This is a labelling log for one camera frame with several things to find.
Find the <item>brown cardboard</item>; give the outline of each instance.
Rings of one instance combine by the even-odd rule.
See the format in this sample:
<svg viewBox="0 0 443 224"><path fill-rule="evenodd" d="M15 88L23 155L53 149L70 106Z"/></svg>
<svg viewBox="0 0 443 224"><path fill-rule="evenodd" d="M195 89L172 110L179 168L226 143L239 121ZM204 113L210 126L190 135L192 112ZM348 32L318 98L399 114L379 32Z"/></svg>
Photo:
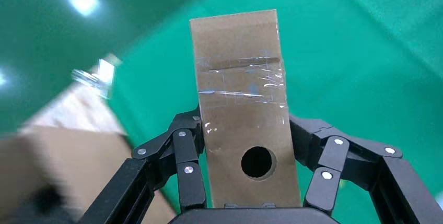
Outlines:
<svg viewBox="0 0 443 224"><path fill-rule="evenodd" d="M33 126L1 139L0 222L47 185L55 185L65 207L80 218L130 156L126 140L115 133ZM174 216L156 192L142 223L168 223Z"/></svg>
<svg viewBox="0 0 443 224"><path fill-rule="evenodd" d="M214 207L300 206L275 10L190 21ZM264 147L272 165L253 178L242 157Z"/></svg>
<svg viewBox="0 0 443 224"><path fill-rule="evenodd" d="M48 183L24 136L0 139L0 222Z"/></svg>
<svg viewBox="0 0 443 224"><path fill-rule="evenodd" d="M79 217L114 176L131 149L121 135L35 126L31 132L39 164ZM168 223L174 211L156 192L142 223Z"/></svg>

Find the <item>blurred cardboard box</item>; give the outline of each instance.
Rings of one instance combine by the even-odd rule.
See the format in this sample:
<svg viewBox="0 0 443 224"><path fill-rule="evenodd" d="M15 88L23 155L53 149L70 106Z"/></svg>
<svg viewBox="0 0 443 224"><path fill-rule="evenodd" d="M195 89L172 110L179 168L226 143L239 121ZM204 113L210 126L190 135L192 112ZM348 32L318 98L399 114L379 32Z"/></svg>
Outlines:
<svg viewBox="0 0 443 224"><path fill-rule="evenodd" d="M0 142L0 222L7 222L41 188L55 186L65 208L78 220L131 156L124 137L34 126ZM160 192L143 223L168 223L175 213Z"/></svg>

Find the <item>metal screw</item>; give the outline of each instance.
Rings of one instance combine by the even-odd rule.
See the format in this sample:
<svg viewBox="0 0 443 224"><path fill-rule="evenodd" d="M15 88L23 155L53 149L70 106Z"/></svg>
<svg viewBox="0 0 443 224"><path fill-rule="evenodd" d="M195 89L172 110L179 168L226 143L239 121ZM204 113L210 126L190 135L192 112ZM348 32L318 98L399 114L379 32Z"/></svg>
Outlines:
<svg viewBox="0 0 443 224"><path fill-rule="evenodd" d="M193 167L185 167L184 168L184 173L192 173L194 172L194 168Z"/></svg>
<svg viewBox="0 0 443 224"><path fill-rule="evenodd" d="M395 150L392 149L392 148L390 148L390 147L387 147L387 148L385 148L384 150L385 150L386 152L390 153L390 154L394 154L394 153L395 153Z"/></svg>
<svg viewBox="0 0 443 224"><path fill-rule="evenodd" d="M322 172L321 176L323 176L323 178L325 178L326 180L332 179L332 174L330 172Z"/></svg>
<svg viewBox="0 0 443 224"><path fill-rule="evenodd" d="M146 149L144 149L144 148L141 148L137 151L137 154L139 154L139 155L144 155L145 153L146 153Z"/></svg>

